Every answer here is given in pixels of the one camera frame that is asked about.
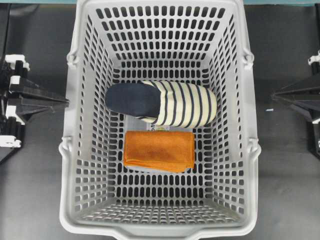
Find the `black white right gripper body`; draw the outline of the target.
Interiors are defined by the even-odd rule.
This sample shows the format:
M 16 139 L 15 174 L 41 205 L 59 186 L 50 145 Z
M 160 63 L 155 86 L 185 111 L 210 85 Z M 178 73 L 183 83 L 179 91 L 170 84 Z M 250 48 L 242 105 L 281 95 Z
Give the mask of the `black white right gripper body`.
M 311 66 L 312 75 L 320 73 L 320 51 L 317 55 L 313 55 L 308 59 L 308 64 Z M 310 134 L 310 151 L 311 153 L 320 159 L 320 111 L 311 110 L 312 120 L 308 124 L 308 131 Z

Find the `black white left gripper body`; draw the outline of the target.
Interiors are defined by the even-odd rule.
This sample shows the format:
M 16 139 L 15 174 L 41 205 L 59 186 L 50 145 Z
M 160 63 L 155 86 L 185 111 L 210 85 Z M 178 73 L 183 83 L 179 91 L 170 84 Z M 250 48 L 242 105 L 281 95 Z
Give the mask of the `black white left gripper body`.
M 12 84 L 19 84 L 28 75 L 30 65 L 23 54 L 7 54 L 0 62 L 0 162 L 4 163 L 23 146 L 25 124 L 16 110 L 19 95 L 10 92 Z

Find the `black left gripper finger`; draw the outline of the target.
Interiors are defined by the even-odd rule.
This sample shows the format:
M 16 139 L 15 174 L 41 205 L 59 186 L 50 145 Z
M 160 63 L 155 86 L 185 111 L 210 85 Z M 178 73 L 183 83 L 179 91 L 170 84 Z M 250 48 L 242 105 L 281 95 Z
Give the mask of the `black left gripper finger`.
M 37 99 L 19 97 L 15 99 L 15 115 L 22 123 L 36 114 L 55 113 L 68 107 L 67 99 Z
M 12 76 L 9 82 L 10 105 L 68 105 L 64 96 L 49 91 L 21 76 Z

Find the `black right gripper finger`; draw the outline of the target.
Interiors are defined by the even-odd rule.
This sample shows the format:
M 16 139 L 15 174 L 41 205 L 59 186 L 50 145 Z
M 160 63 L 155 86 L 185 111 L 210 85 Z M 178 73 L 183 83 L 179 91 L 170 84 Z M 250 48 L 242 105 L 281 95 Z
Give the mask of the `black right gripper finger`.
M 307 122 L 319 123 L 320 122 L 320 101 L 301 101 L 289 100 L 282 96 L 273 96 L 272 99 L 277 101 L 291 110 L 301 114 Z
M 320 95 L 320 75 L 315 74 L 308 78 L 299 80 L 292 84 L 286 85 L 279 90 L 276 90 L 271 97 L 273 99 L 281 98 L 282 96 L 293 95 L 307 95 L 319 96 Z

